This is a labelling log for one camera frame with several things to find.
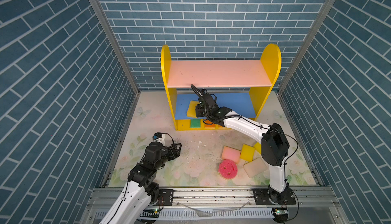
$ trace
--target blue brick wall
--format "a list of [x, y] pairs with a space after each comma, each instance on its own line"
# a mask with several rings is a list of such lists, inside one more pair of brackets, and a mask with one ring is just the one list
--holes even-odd
[[0, 223], [74, 223], [134, 92], [88, 0], [0, 0]]
[[391, 0], [336, 0], [282, 97], [351, 223], [391, 217]]
[[141, 89], [164, 89], [160, 49], [175, 60], [258, 59], [280, 46], [280, 84], [325, 0], [100, 0]]

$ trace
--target pink shelf board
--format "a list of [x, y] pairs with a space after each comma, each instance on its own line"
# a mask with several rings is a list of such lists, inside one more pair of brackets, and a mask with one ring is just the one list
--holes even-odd
[[260, 60], [171, 61], [169, 88], [271, 86]]

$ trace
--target blue shelf board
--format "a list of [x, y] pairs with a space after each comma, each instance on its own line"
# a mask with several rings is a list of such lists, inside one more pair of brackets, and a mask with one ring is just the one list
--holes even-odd
[[[243, 115], [247, 118], [256, 117], [254, 107], [248, 93], [226, 93], [215, 95], [217, 96], [216, 103], [219, 105], [219, 107], [225, 106], [232, 109], [237, 114]], [[176, 120], [196, 119], [186, 115], [191, 100], [198, 101], [198, 96], [196, 94], [178, 94], [176, 99]]]

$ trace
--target yellow sponge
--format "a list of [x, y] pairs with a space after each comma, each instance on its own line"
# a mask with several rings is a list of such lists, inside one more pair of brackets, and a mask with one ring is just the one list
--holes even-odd
[[262, 154], [262, 153], [261, 153], [262, 145], [261, 145], [260, 143], [257, 142], [257, 143], [254, 145], [254, 148], [255, 148], [256, 151], [258, 151], [258, 153]]
[[194, 101], [194, 100], [190, 101], [189, 108], [187, 109], [187, 113], [186, 113], [188, 117], [197, 118], [195, 112], [195, 108], [197, 104], [199, 104], [198, 101]]
[[241, 152], [241, 159], [247, 160], [248, 162], [253, 161], [255, 148], [248, 146], [247, 144], [243, 144], [242, 146], [242, 152]]

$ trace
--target green square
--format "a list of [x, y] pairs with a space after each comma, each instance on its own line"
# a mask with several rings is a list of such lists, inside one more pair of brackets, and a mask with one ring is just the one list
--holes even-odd
[[190, 128], [201, 128], [201, 120], [190, 120]]

